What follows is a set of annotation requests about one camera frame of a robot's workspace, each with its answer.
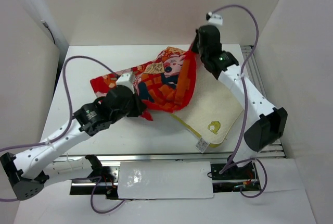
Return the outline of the cream pillow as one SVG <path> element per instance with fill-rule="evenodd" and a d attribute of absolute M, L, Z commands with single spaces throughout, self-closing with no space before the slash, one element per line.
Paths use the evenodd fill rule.
<path fill-rule="evenodd" d="M 189 104 L 170 114 L 173 126 L 191 133 L 195 148 L 204 153 L 218 147 L 243 111 L 230 90 L 204 68 L 197 69 L 194 93 Z"/>

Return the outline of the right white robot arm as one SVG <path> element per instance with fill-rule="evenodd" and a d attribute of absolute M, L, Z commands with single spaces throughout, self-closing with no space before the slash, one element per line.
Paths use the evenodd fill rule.
<path fill-rule="evenodd" d="M 196 29 L 192 51 L 220 83 L 225 85 L 244 109 L 239 140 L 225 168 L 232 178 L 245 172 L 245 165 L 253 161 L 266 146 L 283 135 L 287 111 L 269 102 L 245 75 L 238 60 L 222 49 L 220 32 L 216 26 L 204 25 Z"/>

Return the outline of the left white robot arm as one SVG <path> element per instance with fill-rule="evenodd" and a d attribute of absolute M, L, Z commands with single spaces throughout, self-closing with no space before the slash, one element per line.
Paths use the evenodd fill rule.
<path fill-rule="evenodd" d="M 137 92 L 117 85 L 106 96 L 83 105 L 72 114 L 68 124 L 61 126 L 43 141 L 29 145 L 26 151 L 1 156 L 1 165 L 16 196 L 25 201 L 46 186 L 76 178 L 96 182 L 107 173 L 96 155 L 56 163 L 55 160 L 77 144 L 108 129 L 123 117 L 138 117 L 146 105 Z"/>

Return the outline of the red patterned pillowcase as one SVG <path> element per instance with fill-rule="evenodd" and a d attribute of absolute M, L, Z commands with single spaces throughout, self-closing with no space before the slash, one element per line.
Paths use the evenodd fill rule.
<path fill-rule="evenodd" d="M 185 108 L 193 96 L 196 56 L 190 49 L 167 47 L 153 61 L 93 78 L 90 84 L 100 97 L 115 87 L 119 76 L 131 71 L 134 88 L 148 109 L 174 113 Z"/>

